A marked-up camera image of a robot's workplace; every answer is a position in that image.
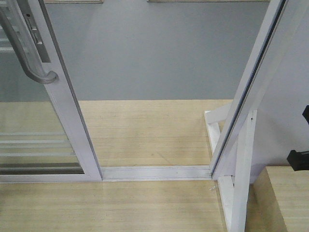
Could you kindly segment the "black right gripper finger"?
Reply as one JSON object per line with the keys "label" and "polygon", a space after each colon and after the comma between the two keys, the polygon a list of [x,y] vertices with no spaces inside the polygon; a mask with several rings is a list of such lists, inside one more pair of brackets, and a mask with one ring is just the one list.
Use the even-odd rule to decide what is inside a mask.
{"label": "black right gripper finger", "polygon": [[309,105],[307,105],[302,113],[302,116],[304,117],[304,119],[307,121],[307,123],[309,124]]}
{"label": "black right gripper finger", "polygon": [[295,150],[291,150],[287,161],[291,165],[294,171],[304,171],[309,170],[309,152],[297,152]]}

